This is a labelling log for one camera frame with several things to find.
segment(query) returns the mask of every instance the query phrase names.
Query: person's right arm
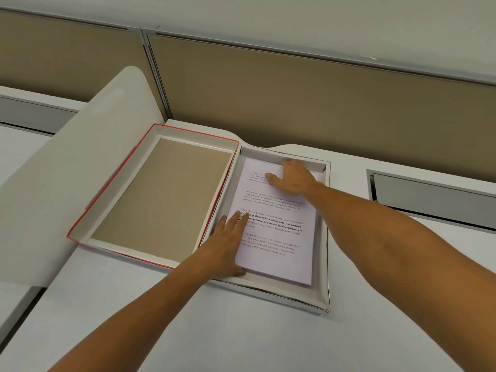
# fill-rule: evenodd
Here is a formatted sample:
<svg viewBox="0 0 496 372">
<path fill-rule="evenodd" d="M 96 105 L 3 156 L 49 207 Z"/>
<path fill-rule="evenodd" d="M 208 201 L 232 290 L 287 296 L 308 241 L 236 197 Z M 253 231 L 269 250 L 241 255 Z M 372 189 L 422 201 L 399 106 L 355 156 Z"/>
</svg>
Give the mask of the person's right arm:
<svg viewBox="0 0 496 372">
<path fill-rule="evenodd" d="M 414 219 L 284 162 L 276 188 L 306 198 L 363 277 L 465 371 L 496 370 L 496 274 Z"/>
</svg>

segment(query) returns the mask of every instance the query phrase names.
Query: paper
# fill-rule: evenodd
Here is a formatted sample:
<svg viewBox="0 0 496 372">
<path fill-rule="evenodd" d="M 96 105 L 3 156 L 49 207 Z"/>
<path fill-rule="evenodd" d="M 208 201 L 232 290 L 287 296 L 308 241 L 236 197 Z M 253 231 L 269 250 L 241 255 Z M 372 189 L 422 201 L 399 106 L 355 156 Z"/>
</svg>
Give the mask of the paper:
<svg viewBox="0 0 496 372">
<path fill-rule="evenodd" d="M 282 177 L 283 167 L 246 159 L 228 216 L 237 210 L 250 213 L 236 263 L 310 285 L 315 209 L 302 197 L 273 187 L 265 178 L 266 172 Z"/>
</svg>

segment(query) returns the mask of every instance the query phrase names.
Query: cubicle partition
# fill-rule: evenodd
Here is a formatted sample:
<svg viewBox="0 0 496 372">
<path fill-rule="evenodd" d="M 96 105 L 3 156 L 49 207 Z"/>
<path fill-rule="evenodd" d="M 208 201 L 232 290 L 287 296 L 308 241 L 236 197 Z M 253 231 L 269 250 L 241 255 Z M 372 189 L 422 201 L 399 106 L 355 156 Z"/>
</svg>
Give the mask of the cubicle partition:
<svg viewBox="0 0 496 372">
<path fill-rule="evenodd" d="M 304 144 L 496 181 L 491 84 L 12 11 L 0 11 L 0 27 L 9 31 L 3 86 L 89 100 L 134 65 L 164 115 L 257 146 Z"/>
</svg>

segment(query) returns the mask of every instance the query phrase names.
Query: person's right hand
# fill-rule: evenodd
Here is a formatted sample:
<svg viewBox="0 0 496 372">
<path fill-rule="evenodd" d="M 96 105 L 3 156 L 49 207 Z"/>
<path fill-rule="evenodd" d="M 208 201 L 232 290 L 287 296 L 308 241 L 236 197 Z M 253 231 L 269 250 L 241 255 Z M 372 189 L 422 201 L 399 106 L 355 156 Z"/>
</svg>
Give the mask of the person's right hand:
<svg viewBox="0 0 496 372">
<path fill-rule="evenodd" d="M 277 189 L 289 194 L 305 196 L 308 188 L 317 182 L 309 170 L 303 164 L 295 160 L 282 162 L 283 177 L 266 173 L 265 178 Z"/>
</svg>

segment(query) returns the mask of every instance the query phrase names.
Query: brown panel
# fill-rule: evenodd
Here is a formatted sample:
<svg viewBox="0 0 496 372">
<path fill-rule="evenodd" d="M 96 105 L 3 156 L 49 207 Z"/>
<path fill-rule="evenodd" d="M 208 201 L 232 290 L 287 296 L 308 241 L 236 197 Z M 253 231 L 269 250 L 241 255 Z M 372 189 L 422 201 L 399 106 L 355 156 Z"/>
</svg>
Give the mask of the brown panel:
<svg viewBox="0 0 496 372">
<path fill-rule="evenodd" d="M 165 114 L 137 33 L 3 10 L 0 30 L 0 85 L 87 102 L 133 65 Z"/>
<path fill-rule="evenodd" d="M 174 118 L 496 181 L 496 88 L 149 36 Z"/>
<path fill-rule="evenodd" d="M 230 153 L 161 139 L 92 238 L 182 262 Z"/>
</svg>

